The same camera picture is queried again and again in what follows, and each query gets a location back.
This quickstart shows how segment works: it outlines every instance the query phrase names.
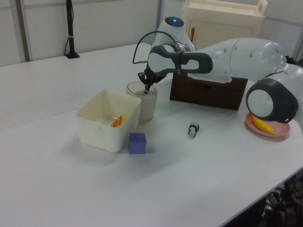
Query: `white plastic bin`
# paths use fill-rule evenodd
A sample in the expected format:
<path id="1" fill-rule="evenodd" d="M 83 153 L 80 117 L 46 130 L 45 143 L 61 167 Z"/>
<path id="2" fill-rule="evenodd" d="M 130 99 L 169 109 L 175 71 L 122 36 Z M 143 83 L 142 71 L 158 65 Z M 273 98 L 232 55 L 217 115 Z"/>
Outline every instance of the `white plastic bin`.
<path id="1" fill-rule="evenodd" d="M 88 145 L 117 152 L 138 125 L 141 99 L 125 93 L 103 90 L 77 113 L 80 140 Z M 111 127 L 119 116 L 125 122 Z"/>

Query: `black pole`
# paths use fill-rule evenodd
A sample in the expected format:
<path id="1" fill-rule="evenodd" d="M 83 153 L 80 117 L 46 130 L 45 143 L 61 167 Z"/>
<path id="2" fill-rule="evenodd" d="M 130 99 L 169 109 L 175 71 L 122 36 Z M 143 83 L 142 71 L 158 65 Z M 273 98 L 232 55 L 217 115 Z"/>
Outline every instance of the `black pole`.
<path id="1" fill-rule="evenodd" d="M 80 56 L 75 52 L 74 45 L 74 32 L 72 28 L 73 14 L 71 0 L 66 0 L 66 12 L 67 12 L 67 26 L 68 26 L 68 37 L 70 43 L 70 53 L 66 55 L 67 58 L 79 58 Z"/>

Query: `wooden box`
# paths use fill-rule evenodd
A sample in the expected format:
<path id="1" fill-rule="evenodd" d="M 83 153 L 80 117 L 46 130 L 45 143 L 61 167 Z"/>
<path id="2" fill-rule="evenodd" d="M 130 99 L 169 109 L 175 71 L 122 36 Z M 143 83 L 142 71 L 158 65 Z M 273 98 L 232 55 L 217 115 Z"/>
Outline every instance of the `wooden box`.
<path id="1" fill-rule="evenodd" d="M 247 79 L 232 78 L 229 83 L 216 83 L 174 74 L 170 100 L 238 110 Z"/>

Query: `yellow banana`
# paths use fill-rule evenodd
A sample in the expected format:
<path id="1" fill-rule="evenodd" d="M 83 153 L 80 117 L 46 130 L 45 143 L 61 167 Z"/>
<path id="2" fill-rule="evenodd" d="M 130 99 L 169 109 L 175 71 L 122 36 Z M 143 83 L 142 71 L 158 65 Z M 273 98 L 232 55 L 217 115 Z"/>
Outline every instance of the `yellow banana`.
<path id="1" fill-rule="evenodd" d="M 266 124 L 264 121 L 256 118 L 255 116 L 251 116 L 251 120 L 253 124 L 262 132 L 270 133 L 270 134 L 276 134 L 275 130 L 270 127 L 268 124 Z"/>

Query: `cream cabinet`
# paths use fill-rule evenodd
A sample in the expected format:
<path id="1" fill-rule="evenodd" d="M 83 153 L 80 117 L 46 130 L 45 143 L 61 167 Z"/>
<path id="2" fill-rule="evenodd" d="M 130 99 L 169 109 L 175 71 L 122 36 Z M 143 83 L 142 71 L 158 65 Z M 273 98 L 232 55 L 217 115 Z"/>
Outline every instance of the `cream cabinet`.
<path id="1" fill-rule="evenodd" d="M 256 6 L 216 0 L 186 0 L 182 17 L 188 37 L 197 49 L 201 49 L 233 38 L 258 38 L 266 10 L 266 0 L 259 0 Z"/>

